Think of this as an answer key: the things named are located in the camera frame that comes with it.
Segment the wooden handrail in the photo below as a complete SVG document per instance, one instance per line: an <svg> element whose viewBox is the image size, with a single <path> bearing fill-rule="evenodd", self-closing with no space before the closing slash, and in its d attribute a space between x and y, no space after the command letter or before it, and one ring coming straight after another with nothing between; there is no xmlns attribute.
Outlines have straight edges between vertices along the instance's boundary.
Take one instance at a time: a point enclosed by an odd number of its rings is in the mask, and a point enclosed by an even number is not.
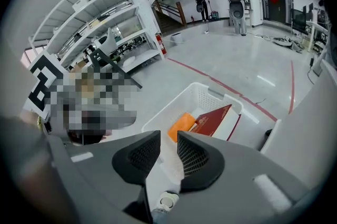
<svg viewBox="0 0 337 224"><path fill-rule="evenodd" d="M183 12L183 8L181 7L180 2L177 2L176 5L177 5L177 9L178 9L179 14L180 14L180 19L181 19L183 25L186 26L187 23L186 23L186 19L185 19L185 14Z"/></svg>
<svg viewBox="0 0 337 224"><path fill-rule="evenodd" d="M184 14L183 8L181 6L181 3L176 2L176 5L177 5L177 7L174 7L174 6L165 4L163 2L160 2L158 0L155 0L154 3L153 3L153 6L156 6L160 13L163 13L163 9L164 9L165 11L179 17L181 19L182 24L184 26L186 26L187 22L186 22L185 14Z"/></svg>

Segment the orange object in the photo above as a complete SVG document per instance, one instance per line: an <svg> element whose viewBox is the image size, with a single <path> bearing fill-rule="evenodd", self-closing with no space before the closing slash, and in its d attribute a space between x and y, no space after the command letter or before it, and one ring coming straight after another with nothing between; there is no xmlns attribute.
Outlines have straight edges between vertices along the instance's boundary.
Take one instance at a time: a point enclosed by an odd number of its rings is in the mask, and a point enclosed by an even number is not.
<svg viewBox="0 0 337 224"><path fill-rule="evenodd" d="M159 43L160 49L162 49L162 53L165 54L166 53L166 49L165 49L164 44L162 42L162 38L160 37L160 35L157 34L156 35L156 39L157 39L157 41Z"/></svg>
<svg viewBox="0 0 337 224"><path fill-rule="evenodd" d="M167 134L174 141L178 141L178 130L188 131L194 125L195 118L191 116L189 113L185 112L182 117L179 118L178 121L174 123L174 125L170 128Z"/></svg>

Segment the doorway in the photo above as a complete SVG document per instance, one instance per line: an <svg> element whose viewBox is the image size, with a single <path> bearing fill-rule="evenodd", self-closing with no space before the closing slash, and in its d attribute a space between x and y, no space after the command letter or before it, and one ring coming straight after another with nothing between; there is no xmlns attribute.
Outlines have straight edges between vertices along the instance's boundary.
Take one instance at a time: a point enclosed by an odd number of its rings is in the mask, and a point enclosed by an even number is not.
<svg viewBox="0 0 337 224"><path fill-rule="evenodd" d="M268 5L269 5L269 19L271 21L285 23L286 22L285 0L268 0Z"/></svg>
<svg viewBox="0 0 337 224"><path fill-rule="evenodd" d="M264 20L291 24L293 0L262 0L262 5Z"/></svg>

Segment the white laundry basket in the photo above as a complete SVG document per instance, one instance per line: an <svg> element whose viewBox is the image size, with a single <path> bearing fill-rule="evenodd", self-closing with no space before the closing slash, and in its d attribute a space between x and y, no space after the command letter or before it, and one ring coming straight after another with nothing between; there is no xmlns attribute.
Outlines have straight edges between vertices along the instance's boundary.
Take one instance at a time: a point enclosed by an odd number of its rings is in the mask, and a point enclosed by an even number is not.
<svg viewBox="0 0 337 224"><path fill-rule="evenodd" d="M183 92L181 92L174 100L166 105L158 114L150 119L143 127L142 132L149 130L161 131L161 153L160 158L167 174L172 175L173 181L180 181L184 178L184 170L181 160L177 155L177 144L174 143L167 135L171 126L185 113L188 112L197 118L199 115L211 112L226 105L232 105L233 111L240 115L243 105L240 101L229 95L222 96L208 86L201 83L190 84ZM222 128L222 139L227 139L233 131L237 121L230 124L229 128Z"/></svg>

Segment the trash bin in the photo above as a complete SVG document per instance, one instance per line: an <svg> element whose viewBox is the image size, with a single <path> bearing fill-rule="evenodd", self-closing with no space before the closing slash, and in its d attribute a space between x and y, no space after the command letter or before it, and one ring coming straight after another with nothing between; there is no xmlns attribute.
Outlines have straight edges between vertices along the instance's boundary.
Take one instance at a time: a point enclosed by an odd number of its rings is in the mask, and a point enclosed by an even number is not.
<svg viewBox="0 0 337 224"><path fill-rule="evenodd" d="M176 44L182 44L183 42L183 37L181 35L181 33L176 33L174 35L171 36L172 40L176 43Z"/></svg>

